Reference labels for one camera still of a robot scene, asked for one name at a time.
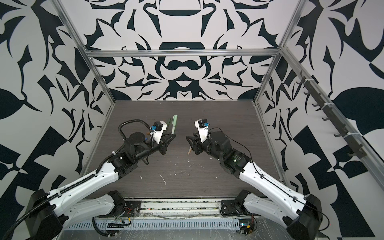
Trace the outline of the green pen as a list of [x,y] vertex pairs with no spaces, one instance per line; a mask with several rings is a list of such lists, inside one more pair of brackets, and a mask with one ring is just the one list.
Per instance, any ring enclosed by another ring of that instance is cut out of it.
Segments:
[[177,126],[177,120],[178,120],[178,115],[174,115],[172,119],[172,134],[175,133],[176,126]]
[[167,131],[171,129],[172,120],[169,119],[167,122]]

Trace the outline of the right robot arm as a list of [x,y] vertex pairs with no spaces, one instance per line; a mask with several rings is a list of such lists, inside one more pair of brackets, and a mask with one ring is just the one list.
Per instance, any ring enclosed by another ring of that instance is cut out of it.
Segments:
[[194,134],[186,139],[196,155],[207,153],[217,159],[227,173],[267,197],[263,200],[253,193],[241,192],[238,203],[249,214],[260,215],[281,225],[295,240],[316,239],[326,217],[319,198],[298,193],[271,177],[250,157],[233,148],[222,131],[207,133],[203,138]]

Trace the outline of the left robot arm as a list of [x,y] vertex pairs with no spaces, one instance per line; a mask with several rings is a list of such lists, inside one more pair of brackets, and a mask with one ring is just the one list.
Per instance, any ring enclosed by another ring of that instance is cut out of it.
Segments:
[[164,121],[149,126],[145,121],[133,119],[118,126],[124,143],[113,151],[89,174],[61,188],[33,193],[26,213],[13,223],[3,235],[10,240],[22,223],[32,240],[52,240],[63,229],[98,216],[111,215],[120,218],[127,209],[126,201],[118,191],[85,201],[84,198],[114,183],[137,168],[138,162],[148,163],[148,157],[156,152],[165,155],[175,134],[165,133]]

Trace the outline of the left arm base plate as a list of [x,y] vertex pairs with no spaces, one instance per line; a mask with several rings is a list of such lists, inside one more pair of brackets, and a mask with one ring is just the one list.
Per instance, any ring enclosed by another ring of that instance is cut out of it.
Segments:
[[141,212],[141,201],[126,201],[123,208],[123,213],[120,215],[123,218],[134,218]]

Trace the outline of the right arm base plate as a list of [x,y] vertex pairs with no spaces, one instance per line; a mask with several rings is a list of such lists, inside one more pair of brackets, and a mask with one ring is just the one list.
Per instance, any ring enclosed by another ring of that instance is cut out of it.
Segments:
[[222,200],[220,214],[223,217],[244,217],[249,212],[236,200]]

